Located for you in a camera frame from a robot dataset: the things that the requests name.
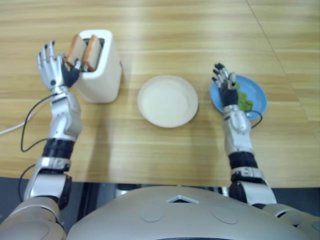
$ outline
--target round button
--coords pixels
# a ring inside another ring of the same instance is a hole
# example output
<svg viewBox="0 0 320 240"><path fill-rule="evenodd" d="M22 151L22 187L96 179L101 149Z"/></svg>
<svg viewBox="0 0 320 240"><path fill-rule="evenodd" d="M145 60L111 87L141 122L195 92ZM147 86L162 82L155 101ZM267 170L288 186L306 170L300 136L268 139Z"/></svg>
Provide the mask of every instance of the round button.
<svg viewBox="0 0 320 240"><path fill-rule="evenodd" d="M213 207L211 212L216 219L225 224L236 224L238 222L237 217L231 211L223 207Z"/></svg>
<svg viewBox="0 0 320 240"><path fill-rule="evenodd" d="M164 211L159 206L146 206L141 210L140 215L144 221L154 223L163 217Z"/></svg>

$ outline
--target power cord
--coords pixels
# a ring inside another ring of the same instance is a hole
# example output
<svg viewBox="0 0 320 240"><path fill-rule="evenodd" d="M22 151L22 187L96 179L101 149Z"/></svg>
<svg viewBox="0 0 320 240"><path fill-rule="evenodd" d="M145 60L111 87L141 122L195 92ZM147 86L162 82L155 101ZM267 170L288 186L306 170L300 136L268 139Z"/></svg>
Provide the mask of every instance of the power cord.
<svg viewBox="0 0 320 240"><path fill-rule="evenodd" d="M23 173L21 174L20 178L19 178L19 182L18 182L18 195L19 195L19 199L20 199L20 202L23 202L23 199L22 199L22 195L21 195L21 181L22 181L22 178L24 177L24 175L30 170L32 169L33 167L35 166L35 164L32 164L31 166L29 166L26 170L23 171Z"/></svg>
<svg viewBox="0 0 320 240"><path fill-rule="evenodd" d="M251 127L251 129L253 129L253 128L255 128L256 126L258 126L258 125L262 122L263 117L262 117L262 114L261 114L260 112L256 111L256 110L246 111L246 113L251 113L251 112L252 112L252 113L256 113L256 114L258 114L258 115L260 116L259 121L258 121L257 123L255 123L255 124Z"/></svg>
<svg viewBox="0 0 320 240"><path fill-rule="evenodd" d="M28 119L30 118L30 115L32 114L33 110L34 110L39 104L41 104L41 103L44 102L45 100L47 100L47 99L49 99L49 98L51 98L51 97L53 97L53 96L56 96L56 95L57 95L57 93L52 94L52 95L49 95L49 96L46 96L45 98L41 99L41 100L38 101L38 102L31 108L31 110L28 112L28 114L27 114L27 116L26 116L26 118L25 118L24 124L23 124L23 128L22 128L21 144L20 144L20 149L21 149L22 152L27 152L27 151L29 151L30 149L32 149L35 145L37 145L38 143L48 140L48 138L40 139L40 140L36 141L34 144L32 144L30 147L28 147L27 149L24 149L25 130L26 130L27 122L28 122Z"/></svg>

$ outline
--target metal arm segment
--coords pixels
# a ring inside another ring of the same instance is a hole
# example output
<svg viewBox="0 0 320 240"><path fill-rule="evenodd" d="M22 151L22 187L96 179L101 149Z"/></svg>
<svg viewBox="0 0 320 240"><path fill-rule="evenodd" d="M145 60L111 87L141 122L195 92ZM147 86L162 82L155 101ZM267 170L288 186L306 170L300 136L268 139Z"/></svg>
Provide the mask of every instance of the metal arm segment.
<svg viewBox="0 0 320 240"><path fill-rule="evenodd" d="M251 124L238 105L224 108L225 150L231 166L230 197L254 204L275 204L276 197L258 169L250 139Z"/></svg>

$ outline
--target floor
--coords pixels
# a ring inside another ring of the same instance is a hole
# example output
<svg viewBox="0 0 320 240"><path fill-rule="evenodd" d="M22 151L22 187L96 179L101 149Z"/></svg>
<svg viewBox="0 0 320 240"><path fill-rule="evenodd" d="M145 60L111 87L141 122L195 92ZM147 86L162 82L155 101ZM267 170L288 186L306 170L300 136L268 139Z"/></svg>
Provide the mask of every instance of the floor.
<svg viewBox="0 0 320 240"><path fill-rule="evenodd" d="M23 179L21 189L27 185ZM18 179L0 177L0 223L20 203L18 199ZM70 200L65 209L61 211L60 223L68 233L70 228L81 218L92 211L102 207L119 195L119 189L145 188L150 185L114 184L114 183L89 183L73 182ZM208 191L223 192L218 187L199 187ZM320 216L320 188L274 188L273 192L278 203L294 207L300 211Z"/></svg>

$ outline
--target wooden table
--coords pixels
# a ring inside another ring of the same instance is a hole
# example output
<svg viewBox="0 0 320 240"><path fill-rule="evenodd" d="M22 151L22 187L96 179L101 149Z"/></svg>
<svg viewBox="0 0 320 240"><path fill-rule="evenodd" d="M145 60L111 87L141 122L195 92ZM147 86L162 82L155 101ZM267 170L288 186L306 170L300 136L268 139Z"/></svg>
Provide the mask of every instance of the wooden table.
<svg viewBox="0 0 320 240"><path fill-rule="evenodd" d="M89 104L69 174L74 181L228 186L222 115L209 88L214 63L260 84L268 97L251 132L272 187L318 187L319 0L0 0L0 129L23 121L49 91L36 67L44 43L68 51L75 33L113 32L123 64L119 96ZM196 89L199 111L163 129L140 114L140 87L177 75ZM25 145L48 134L45 104L27 126ZM0 176L17 178L44 144L21 153L21 129L0 137Z"/></svg>

